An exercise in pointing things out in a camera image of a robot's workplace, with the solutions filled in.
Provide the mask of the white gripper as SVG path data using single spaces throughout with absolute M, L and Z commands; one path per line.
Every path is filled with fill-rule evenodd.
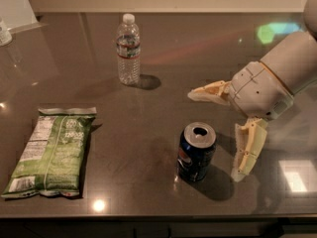
M 257 117 L 248 118 L 245 125 L 235 125 L 236 155 L 231 171 L 235 182 L 248 176 L 258 160 L 267 135 L 265 119 L 277 119 L 294 101 L 276 76 L 257 61 L 248 63 L 233 76 L 231 82 L 215 81 L 192 89 L 187 96 L 199 102 L 221 105 L 231 102 L 247 117 Z

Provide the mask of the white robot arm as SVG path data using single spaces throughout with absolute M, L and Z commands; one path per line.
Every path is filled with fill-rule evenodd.
M 188 93 L 193 101 L 231 105 L 247 117 L 235 126 L 236 155 L 231 178 L 239 182 L 254 168 L 264 147 L 269 121 L 317 80 L 317 0 L 307 0 L 304 32 L 288 35 L 263 58 L 248 63 L 229 81 L 215 81 Z

